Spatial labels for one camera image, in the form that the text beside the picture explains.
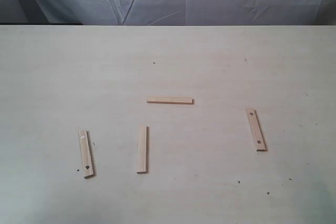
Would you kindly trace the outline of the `wooden stick with holes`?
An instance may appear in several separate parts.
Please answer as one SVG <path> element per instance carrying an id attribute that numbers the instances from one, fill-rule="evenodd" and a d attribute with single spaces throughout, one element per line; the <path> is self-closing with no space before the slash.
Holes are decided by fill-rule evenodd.
<path id="1" fill-rule="evenodd" d="M 84 178 L 87 179 L 94 175 L 94 168 L 92 164 L 91 149 L 87 130 L 79 131 L 79 145 Z"/>
<path id="2" fill-rule="evenodd" d="M 246 115 L 251 130 L 253 143 L 257 152 L 266 152 L 267 146 L 254 108 L 246 108 Z"/>

